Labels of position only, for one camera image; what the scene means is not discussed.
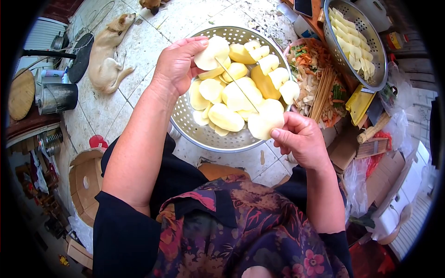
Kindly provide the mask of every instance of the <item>bamboo skewer bundle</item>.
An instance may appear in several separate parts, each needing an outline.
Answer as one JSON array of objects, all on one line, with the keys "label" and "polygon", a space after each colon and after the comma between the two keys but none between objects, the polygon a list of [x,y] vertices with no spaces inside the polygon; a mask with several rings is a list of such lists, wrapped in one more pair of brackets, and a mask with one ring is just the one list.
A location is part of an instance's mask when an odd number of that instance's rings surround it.
[{"label": "bamboo skewer bundle", "polygon": [[315,92],[311,110],[309,111],[309,117],[315,120],[316,123],[319,122],[324,104],[328,101],[329,92],[332,90],[335,77],[336,74],[331,66],[325,67],[321,73],[320,83]]}]

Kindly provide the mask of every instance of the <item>black sleeve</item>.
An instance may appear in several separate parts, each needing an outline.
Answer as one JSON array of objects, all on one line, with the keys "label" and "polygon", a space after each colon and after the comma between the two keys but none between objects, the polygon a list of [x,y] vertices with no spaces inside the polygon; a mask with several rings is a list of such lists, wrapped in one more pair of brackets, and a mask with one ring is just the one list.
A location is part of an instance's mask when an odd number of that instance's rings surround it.
[{"label": "black sleeve", "polygon": [[146,276],[156,262],[161,224],[108,193],[96,200],[93,276]]},{"label": "black sleeve", "polygon": [[349,277],[353,278],[351,254],[349,253],[346,232],[342,231],[335,234],[318,234],[327,248],[344,264],[348,270]]}]

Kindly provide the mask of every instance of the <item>dog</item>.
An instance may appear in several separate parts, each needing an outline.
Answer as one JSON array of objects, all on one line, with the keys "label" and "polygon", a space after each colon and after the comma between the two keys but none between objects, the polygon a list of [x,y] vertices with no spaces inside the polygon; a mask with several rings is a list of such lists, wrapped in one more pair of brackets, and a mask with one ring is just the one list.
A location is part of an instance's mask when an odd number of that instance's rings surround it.
[{"label": "dog", "polygon": [[150,10],[152,15],[156,15],[159,12],[159,6],[161,5],[161,0],[139,0],[142,8],[147,8]]},{"label": "dog", "polygon": [[126,51],[117,62],[116,47],[122,42],[128,28],[136,19],[136,14],[122,14],[110,22],[94,39],[89,56],[88,76],[93,87],[102,93],[115,92],[121,81],[134,71],[124,68]]}]

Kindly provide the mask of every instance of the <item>stainless steel colander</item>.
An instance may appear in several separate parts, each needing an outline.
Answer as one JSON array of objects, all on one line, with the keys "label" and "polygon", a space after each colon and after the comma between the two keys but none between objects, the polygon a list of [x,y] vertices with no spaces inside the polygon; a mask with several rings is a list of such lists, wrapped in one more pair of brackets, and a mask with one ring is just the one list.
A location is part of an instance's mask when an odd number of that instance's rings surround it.
[{"label": "stainless steel colander", "polygon": [[[279,67],[287,69],[289,78],[292,80],[291,70],[280,48],[256,30],[239,26],[213,26],[190,37],[194,36],[207,36],[209,38],[211,36],[221,36],[229,44],[245,44],[251,40],[258,40],[262,46],[269,46],[270,54],[278,56]],[[247,68],[251,70],[253,66],[256,65],[248,65]],[[287,105],[283,98],[280,98],[279,101],[283,104],[285,111],[290,110],[291,106]],[[193,111],[194,109],[189,103],[189,92],[187,92],[178,98],[170,121],[182,136],[201,148],[219,153],[237,153],[252,149],[265,142],[264,140],[253,138],[248,129],[230,132],[226,136],[219,136],[208,125],[199,126],[193,119]]]},{"label": "stainless steel colander", "polygon": [[[374,76],[368,81],[364,79],[363,71],[358,74],[349,63],[345,54],[338,44],[332,31],[331,21],[329,20],[328,8],[336,8],[341,12],[345,19],[353,22],[356,25],[356,30],[361,32],[366,38],[369,47],[371,47],[371,54],[374,57],[372,63],[376,67]],[[366,88],[372,91],[380,91],[386,84],[388,78],[388,68],[386,66],[386,52],[383,43],[377,31],[371,25],[366,16],[357,8],[356,5],[347,0],[326,0],[324,3],[324,38],[329,47],[332,59],[346,73],[358,79]]]}]

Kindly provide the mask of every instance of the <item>round bamboo lid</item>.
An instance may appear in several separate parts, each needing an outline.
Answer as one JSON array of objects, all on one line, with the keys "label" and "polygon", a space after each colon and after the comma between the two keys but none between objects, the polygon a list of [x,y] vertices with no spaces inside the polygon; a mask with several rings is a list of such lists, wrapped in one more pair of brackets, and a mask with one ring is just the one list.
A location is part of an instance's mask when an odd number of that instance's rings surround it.
[{"label": "round bamboo lid", "polygon": [[9,115],[12,119],[18,121],[23,119],[31,108],[34,100],[34,93],[36,91],[36,84],[32,72],[27,69],[20,74],[11,84],[9,92],[8,109]]}]

